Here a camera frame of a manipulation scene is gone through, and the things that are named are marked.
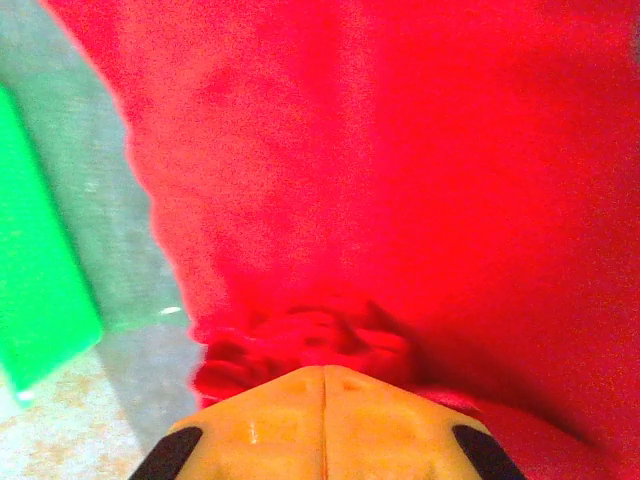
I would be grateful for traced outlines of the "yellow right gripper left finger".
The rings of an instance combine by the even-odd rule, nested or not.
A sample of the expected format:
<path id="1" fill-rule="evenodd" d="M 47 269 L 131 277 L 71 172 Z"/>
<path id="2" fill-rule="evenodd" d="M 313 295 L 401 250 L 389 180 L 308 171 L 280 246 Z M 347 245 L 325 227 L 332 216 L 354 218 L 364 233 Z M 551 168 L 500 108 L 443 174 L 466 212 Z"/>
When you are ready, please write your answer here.
<path id="1" fill-rule="evenodd" d="M 176 422 L 133 479 L 325 477 L 324 369 L 305 367 Z"/>

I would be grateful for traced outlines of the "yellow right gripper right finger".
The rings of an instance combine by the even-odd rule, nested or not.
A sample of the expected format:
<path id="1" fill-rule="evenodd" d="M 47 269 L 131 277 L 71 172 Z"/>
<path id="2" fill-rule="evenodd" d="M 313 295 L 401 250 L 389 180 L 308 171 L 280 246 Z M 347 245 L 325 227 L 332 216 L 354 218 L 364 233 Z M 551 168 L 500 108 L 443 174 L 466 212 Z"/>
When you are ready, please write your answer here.
<path id="1" fill-rule="evenodd" d="M 523 479 L 478 420 L 345 367 L 327 366 L 329 479 Z"/>

